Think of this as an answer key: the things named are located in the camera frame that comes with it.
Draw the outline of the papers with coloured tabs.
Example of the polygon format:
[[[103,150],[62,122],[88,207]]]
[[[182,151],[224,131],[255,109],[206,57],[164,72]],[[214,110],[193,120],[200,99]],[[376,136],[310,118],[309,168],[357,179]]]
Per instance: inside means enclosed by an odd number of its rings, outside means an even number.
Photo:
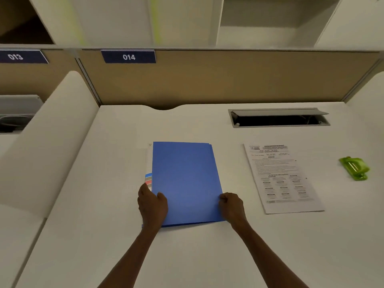
[[[146,151],[146,173],[145,184],[152,190],[152,158],[153,158],[153,142],[149,143]]]

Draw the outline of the person's right hand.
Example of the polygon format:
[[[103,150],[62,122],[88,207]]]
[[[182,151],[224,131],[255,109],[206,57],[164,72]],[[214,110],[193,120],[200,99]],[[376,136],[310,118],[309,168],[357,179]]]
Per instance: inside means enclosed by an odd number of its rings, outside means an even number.
[[[223,218],[230,223],[233,229],[242,229],[247,227],[248,221],[243,206],[243,201],[236,193],[232,193],[231,206],[227,211],[220,211]]]

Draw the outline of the blue paper folder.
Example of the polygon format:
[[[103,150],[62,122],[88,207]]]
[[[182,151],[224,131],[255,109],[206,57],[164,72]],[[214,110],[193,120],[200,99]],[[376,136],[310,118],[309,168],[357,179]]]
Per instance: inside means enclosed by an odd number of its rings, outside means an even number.
[[[152,192],[167,198],[164,228],[224,221],[218,205],[222,186],[209,143],[153,142]]]

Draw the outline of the person's right forearm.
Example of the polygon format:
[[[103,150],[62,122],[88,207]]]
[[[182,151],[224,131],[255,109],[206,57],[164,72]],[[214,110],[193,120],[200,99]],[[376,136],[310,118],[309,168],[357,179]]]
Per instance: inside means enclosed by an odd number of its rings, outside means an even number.
[[[309,288],[245,220],[231,223],[243,240],[268,288]]]

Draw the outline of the white side divider panel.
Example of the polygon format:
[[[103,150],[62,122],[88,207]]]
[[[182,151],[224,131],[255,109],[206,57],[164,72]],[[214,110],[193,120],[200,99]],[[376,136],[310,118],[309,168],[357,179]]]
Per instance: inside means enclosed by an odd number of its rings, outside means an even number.
[[[70,71],[0,158],[0,204],[47,218],[99,111]]]

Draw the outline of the dark blue number label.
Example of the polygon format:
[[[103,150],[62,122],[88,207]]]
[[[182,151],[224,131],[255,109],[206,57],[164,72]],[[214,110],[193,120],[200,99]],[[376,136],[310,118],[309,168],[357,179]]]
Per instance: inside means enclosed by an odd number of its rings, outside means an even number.
[[[0,49],[0,64],[48,64],[39,49]]]
[[[155,64],[156,52],[152,50],[101,50],[106,64]]]

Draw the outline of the beige desk partition panel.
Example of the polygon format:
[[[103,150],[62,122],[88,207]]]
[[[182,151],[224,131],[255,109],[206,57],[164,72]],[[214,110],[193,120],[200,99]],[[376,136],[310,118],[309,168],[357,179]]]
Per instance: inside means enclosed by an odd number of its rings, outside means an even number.
[[[48,63],[0,63],[0,95],[43,101],[70,72],[102,105],[339,102],[378,52],[156,50],[155,63],[106,62],[97,49],[43,49]]]

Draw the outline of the printed white paper sheet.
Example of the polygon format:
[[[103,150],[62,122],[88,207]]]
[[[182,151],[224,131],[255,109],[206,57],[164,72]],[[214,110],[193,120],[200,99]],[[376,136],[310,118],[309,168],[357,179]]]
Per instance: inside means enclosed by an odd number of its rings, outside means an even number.
[[[244,148],[265,214],[325,211],[286,145],[244,143]]]

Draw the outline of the white overhead shelf unit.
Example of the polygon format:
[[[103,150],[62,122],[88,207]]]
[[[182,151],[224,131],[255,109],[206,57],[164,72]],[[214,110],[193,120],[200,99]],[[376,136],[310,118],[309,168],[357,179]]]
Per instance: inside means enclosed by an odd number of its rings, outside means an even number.
[[[29,0],[60,47],[384,51],[384,0]]]

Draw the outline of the person's left hand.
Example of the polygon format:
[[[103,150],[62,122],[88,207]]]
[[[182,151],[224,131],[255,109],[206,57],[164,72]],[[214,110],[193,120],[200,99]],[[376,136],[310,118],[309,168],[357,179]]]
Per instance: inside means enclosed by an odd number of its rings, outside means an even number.
[[[168,204],[161,204],[157,194],[151,192],[145,183],[139,188],[137,203],[143,228],[158,232],[166,219]]]

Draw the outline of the person's left forearm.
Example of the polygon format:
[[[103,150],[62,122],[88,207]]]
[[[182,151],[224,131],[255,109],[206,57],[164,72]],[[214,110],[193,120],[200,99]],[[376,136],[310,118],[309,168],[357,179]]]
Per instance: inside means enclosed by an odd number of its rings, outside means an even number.
[[[147,252],[161,225],[161,223],[145,225],[126,253],[97,288],[134,288]]]

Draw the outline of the grey box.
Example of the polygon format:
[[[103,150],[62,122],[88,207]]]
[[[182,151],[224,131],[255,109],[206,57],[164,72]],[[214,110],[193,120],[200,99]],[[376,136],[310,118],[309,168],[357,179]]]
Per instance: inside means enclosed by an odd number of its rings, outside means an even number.
[[[22,132],[42,105],[37,95],[0,95],[0,135]]]

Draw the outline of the green stapler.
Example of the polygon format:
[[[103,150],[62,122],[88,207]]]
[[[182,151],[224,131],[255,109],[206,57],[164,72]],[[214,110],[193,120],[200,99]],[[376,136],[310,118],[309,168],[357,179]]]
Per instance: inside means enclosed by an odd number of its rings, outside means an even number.
[[[348,156],[340,158],[339,162],[353,180],[365,181],[368,179],[367,172],[370,171],[370,168],[362,159]]]

